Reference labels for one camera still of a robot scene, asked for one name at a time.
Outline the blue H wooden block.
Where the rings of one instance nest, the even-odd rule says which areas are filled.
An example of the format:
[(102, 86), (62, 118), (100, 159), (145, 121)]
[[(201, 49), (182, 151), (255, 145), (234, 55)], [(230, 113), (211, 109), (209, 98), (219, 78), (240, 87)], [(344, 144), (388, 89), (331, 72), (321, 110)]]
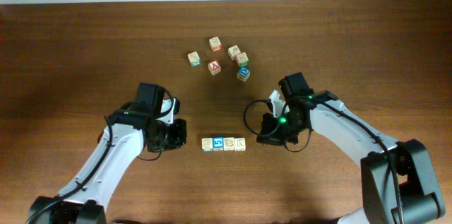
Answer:
[(213, 139), (212, 138), (202, 138), (201, 146), (204, 152), (213, 151)]

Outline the blue 5 wooden block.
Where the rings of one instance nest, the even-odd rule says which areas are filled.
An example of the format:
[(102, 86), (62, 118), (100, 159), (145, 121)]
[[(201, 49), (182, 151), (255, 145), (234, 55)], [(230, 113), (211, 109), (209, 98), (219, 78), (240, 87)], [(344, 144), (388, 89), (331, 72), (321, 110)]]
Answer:
[(224, 138), (223, 137), (213, 137), (213, 150), (223, 151), (224, 150)]

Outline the wooden K cow block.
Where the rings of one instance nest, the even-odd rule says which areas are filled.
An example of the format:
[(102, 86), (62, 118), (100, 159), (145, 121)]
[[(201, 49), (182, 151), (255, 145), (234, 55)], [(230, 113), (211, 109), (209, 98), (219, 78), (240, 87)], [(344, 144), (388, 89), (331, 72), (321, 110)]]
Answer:
[(235, 151), (245, 151), (246, 150), (245, 138), (234, 138), (234, 150)]

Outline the blue I wooden block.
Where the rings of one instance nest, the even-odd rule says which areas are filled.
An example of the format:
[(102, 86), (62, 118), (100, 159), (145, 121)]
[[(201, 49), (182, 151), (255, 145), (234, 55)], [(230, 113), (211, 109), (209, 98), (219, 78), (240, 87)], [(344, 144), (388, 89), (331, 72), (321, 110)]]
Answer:
[(224, 151), (233, 151), (234, 149), (235, 149), (234, 137), (225, 137), (223, 139), (223, 150)]

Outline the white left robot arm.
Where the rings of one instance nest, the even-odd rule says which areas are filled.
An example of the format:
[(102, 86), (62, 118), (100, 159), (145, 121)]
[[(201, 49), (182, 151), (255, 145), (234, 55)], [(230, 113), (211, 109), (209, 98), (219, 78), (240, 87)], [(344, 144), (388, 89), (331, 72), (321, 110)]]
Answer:
[(175, 118), (172, 96), (137, 99), (105, 118), (97, 146), (76, 176), (54, 197), (39, 196), (28, 223), (106, 223), (107, 206), (129, 165), (143, 150), (159, 158), (186, 144), (186, 121)]

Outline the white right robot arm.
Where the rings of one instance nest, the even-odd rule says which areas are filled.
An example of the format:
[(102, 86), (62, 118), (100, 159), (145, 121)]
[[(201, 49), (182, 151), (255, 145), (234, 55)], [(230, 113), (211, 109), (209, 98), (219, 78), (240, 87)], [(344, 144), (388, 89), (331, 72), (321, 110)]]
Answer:
[(443, 217), (446, 204), (427, 148), (401, 142), (360, 119), (328, 91), (274, 90), (264, 101), (261, 144), (296, 144), (300, 132), (333, 142), (361, 172), (362, 207), (337, 223), (428, 223)]

